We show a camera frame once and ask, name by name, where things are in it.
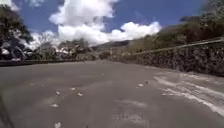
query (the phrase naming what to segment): white cloud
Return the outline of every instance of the white cloud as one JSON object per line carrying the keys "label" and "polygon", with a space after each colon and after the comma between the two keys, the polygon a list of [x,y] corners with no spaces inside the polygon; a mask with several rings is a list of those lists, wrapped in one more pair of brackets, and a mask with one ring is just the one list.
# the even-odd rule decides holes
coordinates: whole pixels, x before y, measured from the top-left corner
{"label": "white cloud", "polygon": [[40,7],[45,0],[25,0],[31,7]]}
{"label": "white cloud", "polygon": [[113,5],[119,0],[65,0],[58,12],[49,18],[58,25],[61,40],[84,38],[91,44],[108,41],[131,40],[157,33],[161,26],[158,22],[148,25],[125,23],[110,33],[104,32],[105,18],[113,18]]}
{"label": "white cloud", "polygon": [[26,46],[31,49],[36,49],[45,42],[50,42],[53,47],[56,47],[60,43],[57,38],[57,35],[50,30],[45,31],[43,33],[34,32],[31,33],[31,36],[33,37],[33,41],[30,42],[30,44],[26,44]]}
{"label": "white cloud", "polygon": [[12,0],[0,0],[0,5],[8,5],[9,7],[11,7],[11,9],[13,11],[19,11],[20,8],[14,3],[12,2]]}

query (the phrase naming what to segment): green tree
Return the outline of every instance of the green tree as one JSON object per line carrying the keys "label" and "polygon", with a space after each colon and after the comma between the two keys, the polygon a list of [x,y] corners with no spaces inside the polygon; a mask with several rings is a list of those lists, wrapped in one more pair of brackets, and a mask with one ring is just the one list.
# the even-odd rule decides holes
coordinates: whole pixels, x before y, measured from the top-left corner
{"label": "green tree", "polygon": [[41,44],[36,50],[36,55],[39,60],[55,60],[56,59],[56,49],[52,46],[50,42]]}
{"label": "green tree", "polygon": [[78,54],[91,51],[84,39],[62,42],[58,49],[67,53],[67,59],[76,59]]}
{"label": "green tree", "polygon": [[22,51],[25,46],[21,43],[21,40],[26,43],[32,41],[30,32],[24,25],[23,20],[10,7],[0,5],[0,54],[3,44],[9,45],[12,51],[18,48]]}
{"label": "green tree", "polygon": [[207,0],[202,6],[202,11],[213,20],[223,19],[224,0]]}

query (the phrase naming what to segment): foliage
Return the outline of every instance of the foliage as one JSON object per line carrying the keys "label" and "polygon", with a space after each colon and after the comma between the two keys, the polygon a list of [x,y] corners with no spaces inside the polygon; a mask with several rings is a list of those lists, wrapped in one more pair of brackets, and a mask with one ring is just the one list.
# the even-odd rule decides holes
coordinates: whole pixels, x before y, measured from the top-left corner
{"label": "foliage", "polygon": [[139,53],[167,47],[175,47],[224,35],[224,0],[208,0],[203,13],[185,16],[180,23],[163,28],[153,36],[131,41],[123,53]]}
{"label": "foliage", "polygon": [[99,58],[100,58],[101,60],[103,60],[103,59],[107,59],[110,55],[111,55],[110,52],[108,52],[108,51],[104,51],[104,52],[100,53]]}
{"label": "foliage", "polygon": [[76,59],[78,54],[91,51],[84,39],[62,42],[58,49],[67,54],[66,59]]}
{"label": "foliage", "polygon": [[55,60],[56,49],[50,42],[43,43],[35,51],[36,59],[38,60]]}
{"label": "foliage", "polygon": [[23,20],[10,7],[0,5],[0,47],[7,43],[11,49],[20,49],[22,51],[25,46],[21,43],[21,40],[24,40],[26,43],[32,40]]}

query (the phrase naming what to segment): road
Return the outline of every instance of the road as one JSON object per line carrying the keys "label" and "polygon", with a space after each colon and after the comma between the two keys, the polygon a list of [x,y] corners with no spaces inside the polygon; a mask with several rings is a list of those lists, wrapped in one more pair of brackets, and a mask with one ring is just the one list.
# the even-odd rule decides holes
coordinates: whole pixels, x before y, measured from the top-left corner
{"label": "road", "polygon": [[224,128],[220,77],[103,61],[0,73],[15,128]]}

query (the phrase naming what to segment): tree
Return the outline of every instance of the tree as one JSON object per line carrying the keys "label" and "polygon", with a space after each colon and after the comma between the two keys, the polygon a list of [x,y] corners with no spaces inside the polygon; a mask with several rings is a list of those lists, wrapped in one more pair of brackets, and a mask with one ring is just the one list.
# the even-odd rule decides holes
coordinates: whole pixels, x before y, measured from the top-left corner
{"label": "tree", "polygon": [[76,59],[78,54],[91,51],[84,39],[62,42],[58,49],[68,55],[66,59]]}
{"label": "tree", "polygon": [[102,53],[100,53],[100,55],[99,55],[99,58],[101,59],[101,60],[103,60],[103,59],[107,59],[108,57],[110,57],[110,52],[109,51],[104,51],[104,52],[102,52]]}
{"label": "tree", "polygon": [[162,29],[157,35],[157,48],[173,47],[186,44],[186,36],[181,32],[185,24],[177,24]]}
{"label": "tree", "polygon": [[52,46],[50,42],[41,44],[35,50],[37,59],[39,60],[55,60],[56,59],[56,49]]}
{"label": "tree", "polygon": [[54,33],[52,33],[51,31],[43,32],[38,37],[38,41],[40,44],[54,43],[55,39],[56,39],[56,37],[55,37]]}
{"label": "tree", "polygon": [[202,11],[214,20],[224,18],[224,0],[207,0],[203,6]]}
{"label": "tree", "polygon": [[209,14],[183,17],[181,23],[184,25],[180,29],[180,33],[186,36],[188,43],[215,38],[224,34],[223,22],[209,17]]}
{"label": "tree", "polygon": [[17,12],[12,11],[7,5],[0,5],[0,47],[3,44],[8,44],[11,49],[10,52],[15,49],[22,51],[25,46],[21,43],[21,40],[24,40],[26,43],[32,40],[23,20]]}

